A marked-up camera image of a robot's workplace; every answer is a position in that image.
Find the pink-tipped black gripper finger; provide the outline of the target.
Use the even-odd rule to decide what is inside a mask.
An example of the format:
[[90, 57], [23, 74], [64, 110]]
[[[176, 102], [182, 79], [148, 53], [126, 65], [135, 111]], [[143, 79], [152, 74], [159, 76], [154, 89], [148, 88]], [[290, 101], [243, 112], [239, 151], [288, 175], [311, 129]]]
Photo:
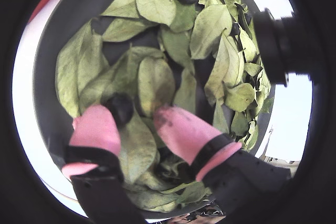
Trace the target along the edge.
[[146, 223], [126, 195], [118, 155], [120, 135], [111, 112], [92, 105], [73, 121], [61, 171], [93, 223]]
[[180, 107], [157, 109], [154, 126], [228, 216], [260, 212], [290, 179], [289, 169], [261, 161], [243, 150], [240, 142]]

